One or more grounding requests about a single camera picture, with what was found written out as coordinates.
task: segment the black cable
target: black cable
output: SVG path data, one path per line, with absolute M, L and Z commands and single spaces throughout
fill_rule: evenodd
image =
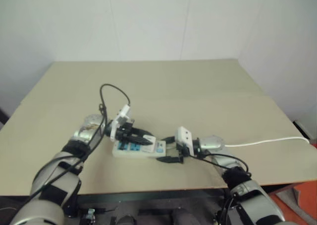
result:
M 229 205 L 228 205 L 228 207 L 226 209 L 226 214 L 225 214 L 225 217 L 224 217 L 223 225 L 227 225 L 227 222 L 228 222 L 228 211 L 229 211 L 229 209 L 230 209 L 230 207 L 231 207 L 231 205 L 233 203 L 233 200 L 234 200 L 233 198 L 230 200 Z
M 246 172 L 249 173 L 249 166 L 247 163 L 245 163 L 242 159 L 238 158 L 238 157 L 234 157 L 231 155 L 226 155 L 226 154 L 218 154 L 218 153 L 208 153 L 205 156 L 220 156 L 220 157 L 229 157 L 235 160 L 240 161 L 242 164 L 244 164 L 244 166 L 246 167 Z
M 48 167 L 50 164 L 52 164 L 54 162 L 58 162 L 60 160 L 64 160 L 64 159 L 68 159 L 68 158 L 76 158 L 76 157 L 77 156 L 64 156 L 64 157 L 58 157 L 58 158 L 52 159 L 51 161 L 47 162 L 44 166 L 42 166 L 42 168 L 40 168 L 40 170 L 34 176 L 33 182 L 36 180 L 36 178 L 39 176 L 39 174 L 42 172 L 42 170 L 44 170 L 45 167 Z
M 95 138 L 95 135 L 97 134 L 97 132 L 99 131 L 99 129 L 101 128 L 102 124 L 104 123 L 104 118 L 102 119 L 100 125 L 98 126 L 97 130 L 95 131 L 94 135 L 92 136 L 92 138 L 90 139 L 90 141 L 88 142 L 88 146 L 90 145 L 90 143 L 92 142 L 92 140 Z M 72 166 L 70 166 L 69 168 L 67 168 L 66 170 L 64 170 L 62 173 L 60 173 L 59 175 L 57 175 L 55 178 L 51 179 L 49 182 L 47 182 L 46 184 L 44 184 L 41 188 L 39 188 L 37 191 L 35 191 L 33 194 L 31 194 L 29 196 L 29 198 L 23 203 L 23 205 L 21 207 L 23 207 L 25 204 L 27 204 L 28 202 L 30 202 L 35 196 L 37 196 L 39 193 L 41 193 L 43 190 L 45 190 L 46 188 L 48 188 L 51 184 L 53 184 L 55 181 L 57 181 L 59 178 L 61 178 L 63 175 L 65 175 L 66 173 L 70 172 L 72 169 L 76 168 L 76 166 L 78 166 L 80 163 L 84 162 L 88 156 L 98 147 L 98 145 L 100 144 L 101 140 L 103 139 L 103 134 L 100 137 L 99 141 L 96 143 L 96 146 L 91 149 L 85 156 L 83 156 L 78 162 L 76 162 L 75 164 L 73 164 Z
M 227 198 L 224 202 L 223 202 L 223 205 L 222 205 L 222 208 L 221 208 L 221 214 L 219 216 L 219 220 L 218 220 L 218 224 L 222 225 L 222 220 L 223 220 L 223 215 L 227 209 L 227 205 L 230 201 L 230 198 Z
M 199 158 L 193 157 L 193 156 L 191 156 L 191 155 L 189 155 L 189 156 L 190 156 L 191 158 L 196 159 L 196 160 L 199 160 L 199 161 L 203 161 L 203 162 L 207 162 L 207 163 L 209 163 L 209 164 L 212 164 L 212 165 L 214 165 L 214 166 L 216 166 L 216 167 L 220 167 L 220 168 L 223 168 L 223 169 L 230 169 L 229 167 L 224 167 L 224 166 L 221 166 L 221 165 L 219 165 L 219 164 L 217 164 L 217 163 L 207 161 L 207 160 L 205 160 L 205 159 L 199 159 Z
M 222 188 L 222 191 L 223 191 L 223 198 L 224 198 L 224 200 L 226 200 L 227 199 L 227 190 L 225 189 L 225 188 Z
M 119 89 L 118 87 L 114 86 L 114 85 L 111 85 L 111 84 L 103 84 L 100 89 L 99 89 L 99 93 L 100 93 L 100 98 L 101 98 L 101 101 L 102 101 L 102 104 L 99 105 L 99 110 L 101 112 L 101 114 L 103 115 L 103 119 L 101 121 L 101 123 L 99 124 L 97 130 L 95 131 L 95 133 L 93 134 L 92 138 L 90 139 L 90 141 L 87 143 L 87 146 L 89 146 L 92 142 L 92 140 L 94 140 L 97 132 L 99 131 L 100 134 L 101 134 L 101 137 L 99 139 L 99 141 L 96 143 L 95 147 L 92 148 L 85 156 L 83 156 L 78 162 L 76 162 L 75 164 L 73 164 L 72 166 L 70 166 L 69 168 L 67 168 L 66 170 L 64 170 L 62 173 L 60 173 L 59 175 L 57 175 L 55 178 L 51 179 L 49 182 L 47 182 L 45 185 L 43 185 L 41 188 L 39 188 L 37 191 L 35 191 L 33 194 L 31 194 L 29 196 L 29 198 L 23 203 L 23 205 L 21 206 L 21 208 L 27 204 L 28 202 L 30 202 L 34 197 L 36 197 L 39 193 L 41 193 L 43 190 L 45 190 L 46 188 L 48 188 L 51 184 L 53 184 L 55 181 L 57 181 L 58 179 L 60 179 L 63 175 L 67 174 L 68 172 L 70 172 L 71 170 L 73 170 L 74 168 L 76 168 L 76 166 L 78 166 L 80 163 L 84 162 L 90 154 L 93 153 L 93 151 L 99 146 L 101 140 L 103 139 L 104 137 L 104 134 L 105 134 L 105 130 L 106 130 L 106 127 L 104 127 L 104 130 L 101 131 L 101 127 L 103 125 L 103 123 L 105 123 L 105 126 L 107 125 L 107 112 L 106 112 L 106 104 L 105 104 L 105 101 L 104 101 L 104 97 L 103 97 L 103 87 L 105 86 L 110 86 L 110 87 L 113 87 L 115 89 L 117 89 L 118 91 L 120 91 L 128 100 L 128 105 L 131 104 L 130 102 L 130 99 L 129 97 L 126 95 L 126 93 L 124 91 L 122 91 L 121 89 Z

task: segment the white cable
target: white cable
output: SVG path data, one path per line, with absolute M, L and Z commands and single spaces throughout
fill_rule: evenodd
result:
M 13 207 L 6 207 L 6 208 L 1 208 L 0 211 L 4 210 L 4 209 L 14 209 L 14 210 L 16 210 L 16 208 L 13 208 Z
M 277 142 L 277 141 L 284 141 L 284 140 L 291 140 L 291 139 L 301 139 L 310 144 L 309 140 L 305 137 L 283 137 L 283 138 L 277 138 L 277 139 L 263 140 L 259 142 L 251 142 L 251 143 L 244 143 L 244 144 L 237 144 L 237 145 L 226 145 L 226 147 L 244 147 L 244 146 L 257 145 L 257 144 L 261 144 L 265 142 Z

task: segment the power strip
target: power strip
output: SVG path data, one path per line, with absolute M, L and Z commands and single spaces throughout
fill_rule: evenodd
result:
M 119 158 L 158 158 L 166 156 L 166 142 L 156 141 L 149 146 L 142 146 L 135 143 L 125 144 L 123 150 L 121 150 L 122 143 L 115 141 L 112 154 L 114 157 Z M 149 148 L 153 148 L 153 152 L 148 152 Z

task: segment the table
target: table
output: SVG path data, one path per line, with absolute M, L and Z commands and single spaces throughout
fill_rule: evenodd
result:
M 99 86 L 114 84 L 131 99 L 135 127 L 158 138 L 185 126 L 227 144 L 300 136 L 287 116 L 236 60 L 55 62 L 0 131 L 0 195 L 27 195 L 37 170 L 60 151 L 83 119 L 98 113 Z M 125 104 L 105 89 L 109 118 Z M 225 187 L 215 168 L 119 159 L 105 138 L 86 160 L 80 194 Z M 317 178 L 317 150 L 302 140 L 229 148 L 261 185 Z

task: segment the blue power outlet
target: blue power outlet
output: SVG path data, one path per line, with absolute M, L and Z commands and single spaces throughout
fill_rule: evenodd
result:
M 141 149 L 141 146 L 135 143 L 130 144 L 130 151 L 139 151 Z
M 122 145 L 122 142 L 119 142 L 119 144 L 118 144 L 118 150 L 121 150 L 120 148 L 121 148 L 121 145 Z M 128 144 L 124 144 L 124 147 L 123 147 L 123 149 L 122 149 L 123 151 L 127 151 L 128 150 Z

